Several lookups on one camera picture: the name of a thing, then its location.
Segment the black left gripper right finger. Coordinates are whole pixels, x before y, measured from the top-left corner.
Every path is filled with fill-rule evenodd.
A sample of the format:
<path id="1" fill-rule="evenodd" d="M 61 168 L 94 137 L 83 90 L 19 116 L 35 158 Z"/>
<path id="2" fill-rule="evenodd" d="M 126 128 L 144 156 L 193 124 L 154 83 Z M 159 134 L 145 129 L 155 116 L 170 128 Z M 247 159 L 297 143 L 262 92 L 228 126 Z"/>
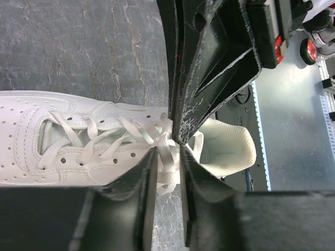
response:
<path id="1" fill-rule="evenodd" d="M 180 148 L 185 246 L 190 250 L 334 250 L 331 191 L 240 192 Z"/>

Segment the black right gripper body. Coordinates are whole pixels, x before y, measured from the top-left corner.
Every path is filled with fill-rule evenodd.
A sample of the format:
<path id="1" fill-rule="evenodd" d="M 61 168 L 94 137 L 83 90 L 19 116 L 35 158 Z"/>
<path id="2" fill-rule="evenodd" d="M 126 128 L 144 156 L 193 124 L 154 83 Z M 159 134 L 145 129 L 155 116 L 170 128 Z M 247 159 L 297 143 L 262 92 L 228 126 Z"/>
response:
<path id="1" fill-rule="evenodd" d="M 283 60 L 293 30 L 314 8 L 312 1 L 238 1 L 251 36 L 252 55 L 242 67 L 274 69 Z"/>

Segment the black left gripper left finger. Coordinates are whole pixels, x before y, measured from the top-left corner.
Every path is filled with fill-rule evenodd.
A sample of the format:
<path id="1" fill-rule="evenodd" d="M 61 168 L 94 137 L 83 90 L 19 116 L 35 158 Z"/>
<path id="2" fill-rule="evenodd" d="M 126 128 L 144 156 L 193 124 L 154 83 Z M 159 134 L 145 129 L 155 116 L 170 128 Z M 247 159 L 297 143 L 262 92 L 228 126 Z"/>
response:
<path id="1" fill-rule="evenodd" d="M 1 250 L 150 250 L 158 153 L 103 187 L 1 189 Z"/>

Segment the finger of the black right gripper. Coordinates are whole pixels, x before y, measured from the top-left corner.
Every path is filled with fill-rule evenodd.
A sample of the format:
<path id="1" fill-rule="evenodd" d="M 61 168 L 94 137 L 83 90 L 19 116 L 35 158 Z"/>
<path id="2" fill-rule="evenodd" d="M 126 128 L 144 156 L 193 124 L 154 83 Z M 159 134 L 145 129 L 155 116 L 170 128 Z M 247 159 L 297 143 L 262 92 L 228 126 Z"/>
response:
<path id="1" fill-rule="evenodd" d="M 157 1 L 165 37 L 169 78 L 168 118 L 176 122 L 180 56 L 183 54 L 183 2 Z"/>
<path id="2" fill-rule="evenodd" d="M 205 120 L 261 71 L 246 1 L 182 1 L 173 139 L 186 144 Z"/>

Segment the white sneaker with laces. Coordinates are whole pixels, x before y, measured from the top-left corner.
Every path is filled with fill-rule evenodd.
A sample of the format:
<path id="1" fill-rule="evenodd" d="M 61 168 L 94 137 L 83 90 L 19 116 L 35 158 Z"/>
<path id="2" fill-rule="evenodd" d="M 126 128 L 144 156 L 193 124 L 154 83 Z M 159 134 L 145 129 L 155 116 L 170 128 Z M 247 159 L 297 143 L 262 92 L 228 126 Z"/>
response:
<path id="1" fill-rule="evenodd" d="M 2 186 L 102 186 L 158 149 L 157 192 L 180 183 L 180 147 L 162 107 L 63 93 L 1 92 Z"/>

